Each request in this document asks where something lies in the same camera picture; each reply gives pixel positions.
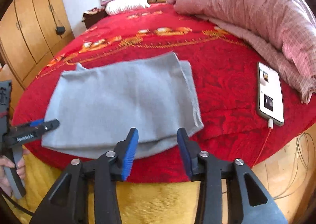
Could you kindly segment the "person's left hand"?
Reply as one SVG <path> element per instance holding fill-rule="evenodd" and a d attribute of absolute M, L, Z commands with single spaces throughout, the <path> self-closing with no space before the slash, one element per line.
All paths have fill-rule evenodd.
<path fill-rule="evenodd" d="M 28 153 L 29 150 L 22 146 L 7 151 L 7 155 L 1 151 L 1 189 L 9 196 L 14 195 L 16 199 L 21 199 L 26 194 L 24 155 Z"/>

